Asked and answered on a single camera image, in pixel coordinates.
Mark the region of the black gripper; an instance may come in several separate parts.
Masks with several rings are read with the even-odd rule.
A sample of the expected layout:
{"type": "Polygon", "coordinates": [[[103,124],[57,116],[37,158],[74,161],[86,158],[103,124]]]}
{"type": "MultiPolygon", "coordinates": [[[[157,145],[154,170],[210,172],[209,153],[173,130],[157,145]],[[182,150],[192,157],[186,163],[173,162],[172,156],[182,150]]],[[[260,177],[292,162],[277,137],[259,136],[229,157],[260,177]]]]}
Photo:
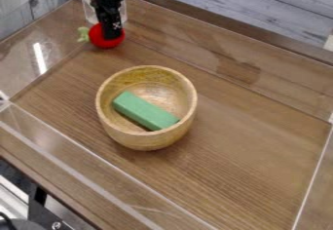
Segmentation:
{"type": "Polygon", "coordinates": [[[122,1],[124,0],[91,0],[106,40],[114,40],[122,35],[122,22],[118,10],[122,1]]]}

